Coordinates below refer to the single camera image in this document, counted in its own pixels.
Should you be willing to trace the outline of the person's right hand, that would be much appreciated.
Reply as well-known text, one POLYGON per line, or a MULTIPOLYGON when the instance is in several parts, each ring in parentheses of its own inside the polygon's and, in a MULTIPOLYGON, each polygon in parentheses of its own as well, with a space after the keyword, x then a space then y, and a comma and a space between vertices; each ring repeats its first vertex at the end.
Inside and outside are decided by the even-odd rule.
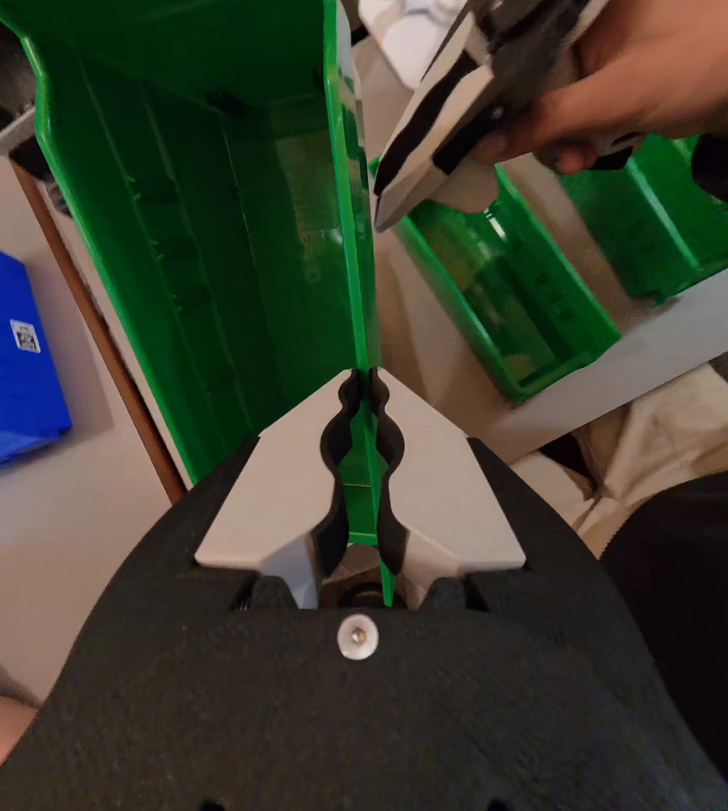
POLYGON ((596 138, 678 133, 725 104, 723 2, 610 2, 578 43, 582 78, 535 101, 471 153, 486 165, 534 153, 557 174, 598 161, 596 138))

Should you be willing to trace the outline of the medium green plastic bin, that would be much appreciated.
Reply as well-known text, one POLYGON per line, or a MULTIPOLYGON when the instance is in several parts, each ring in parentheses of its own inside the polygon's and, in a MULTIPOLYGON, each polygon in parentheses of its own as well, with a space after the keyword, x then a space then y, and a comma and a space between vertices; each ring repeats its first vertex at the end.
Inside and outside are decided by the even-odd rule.
POLYGON ((560 178, 631 298, 663 303, 728 269, 728 204, 693 180, 698 140, 650 136, 622 169, 560 178))

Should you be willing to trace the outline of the white plastic part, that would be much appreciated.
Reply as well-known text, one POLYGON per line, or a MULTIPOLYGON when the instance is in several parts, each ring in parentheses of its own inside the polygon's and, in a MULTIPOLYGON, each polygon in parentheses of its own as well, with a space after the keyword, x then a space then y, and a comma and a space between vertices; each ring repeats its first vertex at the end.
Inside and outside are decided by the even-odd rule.
POLYGON ((359 18, 401 84, 418 89, 465 1, 360 1, 359 18))

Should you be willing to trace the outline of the person's black clothing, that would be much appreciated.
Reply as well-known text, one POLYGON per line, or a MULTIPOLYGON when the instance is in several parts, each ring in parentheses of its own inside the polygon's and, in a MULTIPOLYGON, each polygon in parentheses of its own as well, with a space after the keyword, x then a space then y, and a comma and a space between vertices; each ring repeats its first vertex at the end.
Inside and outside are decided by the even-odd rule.
POLYGON ((601 562, 679 713, 728 782, 728 471, 646 501, 601 562))

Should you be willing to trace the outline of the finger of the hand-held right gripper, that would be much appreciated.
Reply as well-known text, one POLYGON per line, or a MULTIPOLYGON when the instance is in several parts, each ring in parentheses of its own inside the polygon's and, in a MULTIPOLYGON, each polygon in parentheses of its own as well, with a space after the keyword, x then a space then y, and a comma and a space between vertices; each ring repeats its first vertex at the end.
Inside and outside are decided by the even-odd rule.
MULTIPOLYGON (((430 79, 430 83, 433 84, 454 63, 477 62, 477 20, 475 12, 476 12, 475 8, 464 8, 457 15, 454 24, 451 26, 451 28, 448 31, 448 34, 445 36, 445 39, 443 40, 443 44, 440 46, 432 63, 430 64, 428 70, 426 71, 426 74, 423 76, 418 89, 420 88, 424 79, 430 79)), ((418 91, 418 89, 413 91, 413 95, 409 99, 407 106, 410 104, 411 99, 418 91)), ((399 120, 402 118, 404 111, 397 119, 397 123, 392 133, 399 124, 399 120)), ((468 135, 470 135, 468 128, 464 128, 460 132, 461 138, 468 135)), ((456 168, 451 178, 455 177, 460 172, 460 166, 468 161, 468 154, 469 153, 465 155, 464 159, 461 161, 459 167, 456 168)))
POLYGON ((460 132, 482 116, 495 81, 490 63, 454 63, 433 84, 423 80, 379 157, 378 232, 438 196, 480 137, 461 138, 460 132))

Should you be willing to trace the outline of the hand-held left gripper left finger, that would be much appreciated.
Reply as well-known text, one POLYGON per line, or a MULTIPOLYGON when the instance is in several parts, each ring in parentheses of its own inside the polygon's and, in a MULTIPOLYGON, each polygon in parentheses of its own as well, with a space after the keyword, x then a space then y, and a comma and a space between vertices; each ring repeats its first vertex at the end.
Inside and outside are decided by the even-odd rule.
POLYGON ((300 609, 316 609, 349 544, 340 465, 360 404, 359 370, 344 370, 265 429, 196 562, 278 577, 300 609))

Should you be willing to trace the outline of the blue plastic bin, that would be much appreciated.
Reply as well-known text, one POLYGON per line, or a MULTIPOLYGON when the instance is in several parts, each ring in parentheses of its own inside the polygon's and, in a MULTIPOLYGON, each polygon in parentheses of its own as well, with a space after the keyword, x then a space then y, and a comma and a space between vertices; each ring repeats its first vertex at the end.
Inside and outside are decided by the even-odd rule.
POLYGON ((0 467, 71 427, 26 269, 0 251, 0 467))

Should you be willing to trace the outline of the person's beige trousers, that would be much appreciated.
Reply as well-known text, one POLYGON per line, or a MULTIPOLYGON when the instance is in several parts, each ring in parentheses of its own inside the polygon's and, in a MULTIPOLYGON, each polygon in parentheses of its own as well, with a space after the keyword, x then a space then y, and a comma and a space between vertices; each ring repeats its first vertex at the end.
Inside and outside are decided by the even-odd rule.
POLYGON ((511 470, 600 558, 643 503, 728 471, 728 383, 704 364, 572 432, 589 472, 541 451, 511 470))

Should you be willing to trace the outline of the narrow green plastic bin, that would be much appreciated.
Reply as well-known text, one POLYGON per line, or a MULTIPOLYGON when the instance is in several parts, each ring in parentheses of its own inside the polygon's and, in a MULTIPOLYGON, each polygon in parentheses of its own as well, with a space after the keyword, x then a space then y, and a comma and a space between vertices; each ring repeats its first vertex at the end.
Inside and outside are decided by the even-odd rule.
POLYGON ((602 357, 613 319, 500 167, 478 212, 428 199, 389 229, 511 408, 602 357))

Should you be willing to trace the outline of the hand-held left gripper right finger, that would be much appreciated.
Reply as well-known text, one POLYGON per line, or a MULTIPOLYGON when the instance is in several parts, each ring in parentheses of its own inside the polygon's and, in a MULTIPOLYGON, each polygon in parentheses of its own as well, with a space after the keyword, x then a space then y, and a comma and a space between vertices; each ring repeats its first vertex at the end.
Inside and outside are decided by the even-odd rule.
POLYGON ((383 459, 376 532, 406 593, 521 569, 526 555, 467 435, 385 369, 369 373, 383 459))

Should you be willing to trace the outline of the large green plastic bin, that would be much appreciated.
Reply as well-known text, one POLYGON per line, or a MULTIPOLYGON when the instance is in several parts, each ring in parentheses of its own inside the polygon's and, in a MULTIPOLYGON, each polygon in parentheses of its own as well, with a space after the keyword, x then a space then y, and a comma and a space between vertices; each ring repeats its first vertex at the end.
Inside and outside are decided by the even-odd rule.
POLYGON ((194 484, 381 365, 342 2, 0 2, 36 135, 194 484))

